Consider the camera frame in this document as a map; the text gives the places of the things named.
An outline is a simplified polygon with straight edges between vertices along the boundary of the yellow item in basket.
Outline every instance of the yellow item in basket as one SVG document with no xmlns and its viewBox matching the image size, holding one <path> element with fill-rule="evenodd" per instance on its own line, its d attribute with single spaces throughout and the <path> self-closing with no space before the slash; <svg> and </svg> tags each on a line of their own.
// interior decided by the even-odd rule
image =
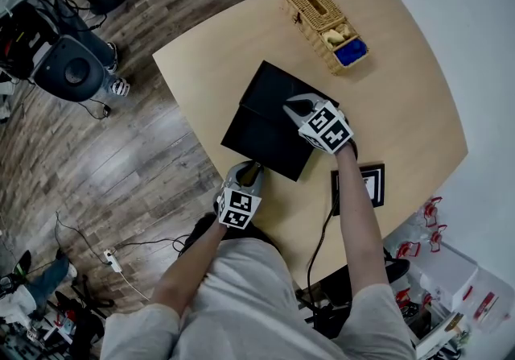
<svg viewBox="0 0 515 360">
<path fill-rule="evenodd" d="M 345 42 L 345 38 L 334 29 L 324 32 L 322 38 L 329 45 L 330 49 Z"/>
</svg>

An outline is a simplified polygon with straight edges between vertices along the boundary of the white marker cube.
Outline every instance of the white marker cube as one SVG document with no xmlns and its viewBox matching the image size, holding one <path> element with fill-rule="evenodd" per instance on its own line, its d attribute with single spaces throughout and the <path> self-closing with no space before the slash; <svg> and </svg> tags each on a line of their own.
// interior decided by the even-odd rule
<svg viewBox="0 0 515 360">
<path fill-rule="evenodd" d="M 228 227 L 244 229 L 258 210 L 261 198 L 224 188 L 218 198 L 218 221 Z"/>
<path fill-rule="evenodd" d="M 354 133 L 344 115 L 327 101 L 299 128 L 299 135 L 313 147 L 334 154 Z"/>
</svg>

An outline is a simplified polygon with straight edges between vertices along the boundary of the blue object in basket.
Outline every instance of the blue object in basket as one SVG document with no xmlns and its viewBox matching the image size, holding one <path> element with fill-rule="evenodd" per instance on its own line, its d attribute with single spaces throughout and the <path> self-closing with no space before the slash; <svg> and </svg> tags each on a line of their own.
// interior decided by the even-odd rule
<svg viewBox="0 0 515 360">
<path fill-rule="evenodd" d="M 355 60 L 359 60 L 367 53 L 367 46 L 361 39 L 354 39 L 335 52 L 336 58 L 343 66 L 349 66 Z"/>
</svg>

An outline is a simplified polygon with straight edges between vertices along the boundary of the shirt sleeve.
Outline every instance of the shirt sleeve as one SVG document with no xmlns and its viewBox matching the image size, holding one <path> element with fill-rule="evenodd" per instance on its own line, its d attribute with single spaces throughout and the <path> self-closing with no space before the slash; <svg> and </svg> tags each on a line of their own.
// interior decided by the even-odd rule
<svg viewBox="0 0 515 360">
<path fill-rule="evenodd" d="M 131 314 L 114 314 L 105 323 L 101 360 L 168 360 L 179 339 L 179 315 L 151 304 Z"/>
<path fill-rule="evenodd" d="M 416 359 L 407 325 L 387 284 L 374 284 L 356 294 L 351 314 L 333 341 L 356 360 Z"/>
</svg>

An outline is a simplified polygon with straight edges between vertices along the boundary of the wicker basket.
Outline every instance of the wicker basket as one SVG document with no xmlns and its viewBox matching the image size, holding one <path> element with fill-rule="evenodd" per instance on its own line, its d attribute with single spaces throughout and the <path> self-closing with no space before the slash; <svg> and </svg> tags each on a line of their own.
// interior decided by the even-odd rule
<svg viewBox="0 0 515 360">
<path fill-rule="evenodd" d="M 367 47 L 366 53 L 361 58 L 348 65 L 343 65 L 336 57 L 336 51 L 354 39 L 362 39 L 332 0 L 285 0 L 284 10 L 304 34 L 316 53 L 326 62 L 333 74 L 342 73 L 369 54 L 369 48 Z M 332 47 L 323 39 L 322 34 L 330 29 L 337 30 L 336 28 L 343 25 L 349 28 L 351 36 L 345 42 Z"/>
</svg>

